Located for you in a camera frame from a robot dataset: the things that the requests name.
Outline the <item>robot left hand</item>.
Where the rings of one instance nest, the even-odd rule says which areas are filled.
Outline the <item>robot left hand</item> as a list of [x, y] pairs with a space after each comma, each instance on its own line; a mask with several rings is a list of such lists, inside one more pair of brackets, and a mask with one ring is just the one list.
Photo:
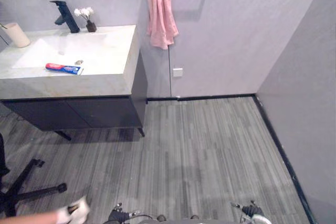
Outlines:
[[140, 215], [140, 211], [125, 212], [122, 210], [122, 203], [117, 203], [111, 211], [106, 223], [124, 223]]

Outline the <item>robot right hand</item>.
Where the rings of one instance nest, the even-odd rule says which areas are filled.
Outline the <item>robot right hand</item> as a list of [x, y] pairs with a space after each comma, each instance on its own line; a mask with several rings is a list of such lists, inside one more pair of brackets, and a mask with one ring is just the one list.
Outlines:
[[243, 205], [241, 205], [239, 203], [235, 203], [235, 202], [230, 202], [230, 205], [234, 208], [238, 208], [245, 215], [247, 215], [249, 217], [253, 217], [254, 215], [259, 215], [259, 216], [263, 216], [263, 217], [265, 216], [262, 209], [255, 203], [254, 200], [251, 200], [250, 204], [246, 205], [246, 206], [243, 206]]

